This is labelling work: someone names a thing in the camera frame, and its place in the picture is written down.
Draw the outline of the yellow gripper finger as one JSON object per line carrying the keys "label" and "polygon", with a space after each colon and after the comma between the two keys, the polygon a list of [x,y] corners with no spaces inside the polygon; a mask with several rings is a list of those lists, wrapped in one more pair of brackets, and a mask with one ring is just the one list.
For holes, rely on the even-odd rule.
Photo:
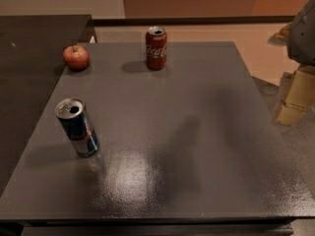
{"label": "yellow gripper finger", "polygon": [[273,45],[285,46],[288,41],[288,36],[291,29],[291,23],[286,24],[276,33],[274,33],[269,39],[268,42]]}
{"label": "yellow gripper finger", "polygon": [[315,66],[300,65],[292,74],[283,74],[275,121],[292,126],[304,116],[314,102]]}

